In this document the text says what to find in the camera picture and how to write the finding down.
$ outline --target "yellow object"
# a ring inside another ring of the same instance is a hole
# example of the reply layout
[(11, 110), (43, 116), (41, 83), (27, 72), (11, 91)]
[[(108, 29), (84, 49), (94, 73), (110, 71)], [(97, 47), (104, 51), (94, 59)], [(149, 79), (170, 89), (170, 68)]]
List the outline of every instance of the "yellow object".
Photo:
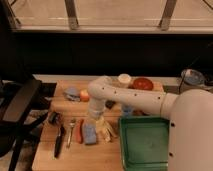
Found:
[(112, 126), (101, 116), (98, 120), (95, 121), (96, 125), (96, 132), (101, 133), (105, 139), (105, 141), (111, 141), (111, 135), (113, 137), (117, 137), (116, 133), (114, 132)]

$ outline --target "cable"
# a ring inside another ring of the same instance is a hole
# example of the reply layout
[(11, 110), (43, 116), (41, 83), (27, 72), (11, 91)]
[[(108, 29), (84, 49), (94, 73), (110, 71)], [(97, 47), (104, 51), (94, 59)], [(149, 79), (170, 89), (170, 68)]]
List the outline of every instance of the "cable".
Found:
[(207, 2), (206, 0), (203, 0), (203, 2), (204, 2), (211, 10), (213, 10), (213, 6), (212, 6), (209, 2)]
[(10, 6), (12, 7), (18, 0), (14, 0), (13, 2), (10, 3)]
[[(208, 49), (209, 47), (211, 47), (213, 45), (213, 42), (210, 42), (208, 43), (205, 47), (204, 47), (204, 50)], [(200, 59), (201, 56), (198, 56), (196, 57), (186, 68), (185, 70), (189, 69), (190, 67), (192, 67), (199, 59)], [(181, 82), (179, 84), (179, 87), (178, 87), (178, 93), (180, 94), (181, 93), (181, 87), (182, 87), (182, 84), (184, 82), (184, 79), (186, 77), (186, 71), (183, 73), (183, 76), (181, 76)]]

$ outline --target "wooden table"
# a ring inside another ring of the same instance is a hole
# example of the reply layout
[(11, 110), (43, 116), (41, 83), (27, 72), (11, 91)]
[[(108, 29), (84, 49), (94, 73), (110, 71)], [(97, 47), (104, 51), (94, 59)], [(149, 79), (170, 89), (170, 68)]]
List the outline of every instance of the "wooden table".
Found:
[[(68, 101), (63, 92), (70, 86), (79, 90), (87, 88), (87, 81), (59, 81), (51, 103), (51, 111), (62, 114), (65, 129), (71, 117), (84, 118), (87, 112), (87, 102)], [(162, 85), (154, 83), (154, 88), (162, 90)], [(106, 109), (105, 119), (118, 133), (118, 118), (120, 105), (116, 104), (111, 110)], [(54, 144), (57, 135), (57, 126), (50, 125), (47, 121), (41, 135), (41, 141), (34, 158), (33, 171), (122, 171), (120, 140), (113, 138), (112, 142), (105, 142), (98, 136), (98, 144), (84, 145), (75, 142), (72, 137), (71, 146), (66, 148), (67, 134), (64, 137), (61, 153), (58, 159), (54, 158)]]

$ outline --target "green tray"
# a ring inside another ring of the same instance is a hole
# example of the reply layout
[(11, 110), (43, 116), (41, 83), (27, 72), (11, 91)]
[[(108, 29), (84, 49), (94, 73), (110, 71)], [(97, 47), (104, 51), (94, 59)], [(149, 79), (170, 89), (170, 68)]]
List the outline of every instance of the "green tray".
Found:
[(119, 119), (125, 171), (166, 171), (169, 121), (150, 116)]

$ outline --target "food item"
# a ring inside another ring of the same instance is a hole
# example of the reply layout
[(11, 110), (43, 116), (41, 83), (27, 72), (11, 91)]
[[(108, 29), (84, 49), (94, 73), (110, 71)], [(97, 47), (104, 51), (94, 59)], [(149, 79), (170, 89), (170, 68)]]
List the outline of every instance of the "food item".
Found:
[(133, 81), (133, 88), (139, 90), (152, 90), (154, 87), (151, 80), (144, 77), (139, 77)]
[(80, 99), (83, 102), (88, 102), (89, 101), (89, 94), (86, 89), (83, 89), (80, 91)]
[(75, 138), (76, 138), (76, 142), (78, 142), (79, 144), (83, 142), (83, 137), (82, 137), (83, 122), (84, 122), (84, 119), (78, 120), (75, 127)]
[(118, 81), (120, 83), (120, 87), (122, 87), (122, 88), (128, 88), (128, 86), (131, 83), (131, 80), (132, 80), (132, 78), (128, 74), (120, 74), (118, 76)]

